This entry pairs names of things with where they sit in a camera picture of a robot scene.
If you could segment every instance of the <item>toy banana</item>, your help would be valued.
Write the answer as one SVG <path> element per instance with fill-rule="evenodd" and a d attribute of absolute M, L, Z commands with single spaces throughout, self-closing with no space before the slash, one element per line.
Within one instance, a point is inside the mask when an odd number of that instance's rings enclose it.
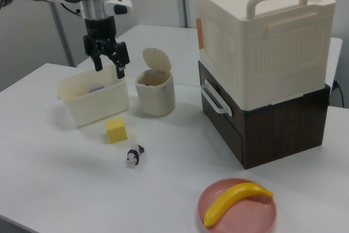
<path fill-rule="evenodd" d="M 225 190 L 206 211 L 203 224 L 207 228 L 213 226 L 235 202 L 255 195 L 273 197 L 272 192 L 253 182 L 237 184 Z"/>

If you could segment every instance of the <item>yellow cube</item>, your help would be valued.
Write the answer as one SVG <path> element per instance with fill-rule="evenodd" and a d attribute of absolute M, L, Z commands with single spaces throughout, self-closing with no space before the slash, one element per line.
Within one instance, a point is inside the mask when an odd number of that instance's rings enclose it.
<path fill-rule="evenodd" d="M 105 122 L 105 129 L 110 143 L 119 142 L 127 139 L 124 119 L 122 117 Z"/>

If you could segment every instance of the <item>cream plastic basket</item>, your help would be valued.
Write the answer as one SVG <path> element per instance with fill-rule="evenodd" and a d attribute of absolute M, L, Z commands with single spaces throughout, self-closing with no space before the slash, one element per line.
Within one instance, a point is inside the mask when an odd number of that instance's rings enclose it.
<path fill-rule="evenodd" d="M 195 0 L 200 61 L 242 110 L 325 86 L 334 0 Z"/>

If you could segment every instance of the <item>white table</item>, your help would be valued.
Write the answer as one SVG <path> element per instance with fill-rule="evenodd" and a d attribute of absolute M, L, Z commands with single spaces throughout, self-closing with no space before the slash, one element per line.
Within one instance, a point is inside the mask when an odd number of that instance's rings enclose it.
<path fill-rule="evenodd" d="M 128 77 L 130 109 L 110 118 L 124 118 L 129 140 L 108 144 L 104 120 L 74 128 L 55 90 L 81 71 L 46 64 L 0 93 L 2 217 L 44 233 L 202 232 L 202 191 L 242 177 L 274 192 L 275 233 L 349 228 L 348 110 L 328 108 L 321 147 L 244 170 L 202 112 L 197 86 L 176 84 L 174 111 L 151 118 Z M 146 151 L 132 170 L 134 142 Z"/>
<path fill-rule="evenodd" d="M 127 44 L 130 64 L 126 65 L 125 74 L 137 77 L 149 69 L 145 64 L 142 51 L 146 47 L 163 50 L 172 62 L 172 74 L 175 83 L 199 86 L 197 62 L 200 59 L 197 32 L 194 28 L 160 27 L 137 25 L 116 39 Z M 337 69 L 342 40 L 331 38 L 325 83 L 332 87 Z M 102 56 L 103 64 L 112 64 Z M 80 63 L 78 68 L 93 69 L 90 58 Z"/>

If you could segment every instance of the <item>panda figurine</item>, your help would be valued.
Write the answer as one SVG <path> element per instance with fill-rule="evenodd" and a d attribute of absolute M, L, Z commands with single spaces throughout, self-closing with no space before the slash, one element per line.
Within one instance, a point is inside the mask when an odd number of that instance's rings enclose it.
<path fill-rule="evenodd" d="M 128 164 L 131 168 L 134 168 L 140 162 L 140 154 L 144 152 L 144 148 L 140 145 L 132 145 L 127 152 Z"/>

